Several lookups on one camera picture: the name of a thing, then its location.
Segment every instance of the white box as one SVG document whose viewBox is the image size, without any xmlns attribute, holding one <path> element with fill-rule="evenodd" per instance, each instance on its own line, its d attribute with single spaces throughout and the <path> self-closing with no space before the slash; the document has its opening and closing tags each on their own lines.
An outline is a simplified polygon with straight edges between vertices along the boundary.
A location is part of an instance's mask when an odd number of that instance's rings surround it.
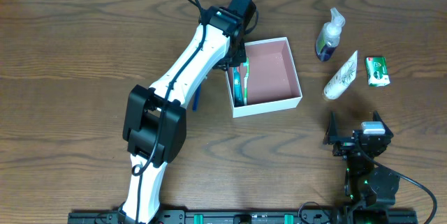
<svg viewBox="0 0 447 224">
<path fill-rule="evenodd" d="M 295 108 L 302 98 L 300 82 L 287 38 L 245 43 L 249 58 L 248 103 L 235 107 L 233 69 L 225 72 L 233 118 Z M 247 68 L 240 66 L 242 93 Z"/>
</svg>

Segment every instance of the clear plastic bottle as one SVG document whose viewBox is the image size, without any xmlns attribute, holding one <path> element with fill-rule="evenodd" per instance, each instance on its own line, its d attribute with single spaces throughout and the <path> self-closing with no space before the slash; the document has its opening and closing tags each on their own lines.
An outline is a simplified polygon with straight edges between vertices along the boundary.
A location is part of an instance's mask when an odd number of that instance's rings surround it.
<svg viewBox="0 0 447 224">
<path fill-rule="evenodd" d="M 336 8 L 331 8 L 332 20 L 326 22 L 316 39 L 315 53 L 320 61 L 327 61 L 334 53 L 340 42 L 340 34 L 345 20 Z"/>
</svg>

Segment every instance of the green box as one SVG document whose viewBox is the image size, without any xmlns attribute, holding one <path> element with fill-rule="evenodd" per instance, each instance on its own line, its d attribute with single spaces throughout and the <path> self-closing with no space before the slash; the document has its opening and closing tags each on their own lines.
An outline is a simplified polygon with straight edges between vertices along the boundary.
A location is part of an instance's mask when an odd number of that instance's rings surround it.
<svg viewBox="0 0 447 224">
<path fill-rule="evenodd" d="M 390 84 L 385 57 L 367 57 L 365 64 L 369 86 L 381 87 Z"/>
</svg>

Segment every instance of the wood grain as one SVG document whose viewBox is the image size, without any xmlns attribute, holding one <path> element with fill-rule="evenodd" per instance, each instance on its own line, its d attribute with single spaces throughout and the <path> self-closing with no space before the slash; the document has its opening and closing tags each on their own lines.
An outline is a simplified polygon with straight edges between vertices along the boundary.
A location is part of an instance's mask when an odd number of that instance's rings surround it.
<svg viewBox="0 0 447 224">
<path fill-rule="evenodd" d="M 260 18 L 248 41 L 288 37 L 304 98 L 295 110 L 232 119 L 224 74 L 211 72 L 161 201 L 191 209 L 342 202 L 345 164 L 321 144 L 329 111 L 349 134 L 378 110 L 395 137 L 377 160 L 430 188 L 433 223 L 447 222 L 447 0 L 254 1 Z M 333 6 L 347 24 L 322 64 L 314 43 Z M 0 223 L 66 223 L 72 210 L 126 199 L 127 96 L 168 70 L 197 18 L 185 0 L 1 1 Z M 325 102 L 324 85 L 355 50 L 357 80 Z M 374 55 L 386 57 L 387 87 L 367 86 L 363 59 Z M 402 181 L 397 206 L 414 208 L 422 223 L 432 203 Z"/>
</svg>

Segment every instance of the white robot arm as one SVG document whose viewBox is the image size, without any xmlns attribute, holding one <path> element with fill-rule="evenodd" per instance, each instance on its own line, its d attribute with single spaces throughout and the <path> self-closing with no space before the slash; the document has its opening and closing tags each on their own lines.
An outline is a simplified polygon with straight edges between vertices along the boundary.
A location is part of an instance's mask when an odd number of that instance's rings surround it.
<svg viewBox="0 0 447 224">
<path fill-rule="evenodd" d="M 132 167 L 144 166 L 154 149 L 155 155 L 140 176 L 131 176 L 129 194 L 120 209 L 123 223 L 135 223 L 137 215 L 139 223 L 149 223 L 156 215 L 166 166 L 176 157 L 186 138 L 189 101 L 212 68 L 227 70 L 229 66 L 245 62 L 243 36 L 255 10 L 252 0 L 232 0 L 228 8 L 210 7 L 200 18 L 193 40 L 168 72 L 149 89 L 137 85 L 132 90 L 123 130 L 123 138 L 129 142 Z M 200 47 L 204 24 L 206 37 L 201 50 L 178 75 L 165 101 L 173 77 Z M 164 120 L 149 113 L 161 110 L 164 103 L 167 103 Z M 158 134 L 159 142 L 154 141 Z"/>
</svg>

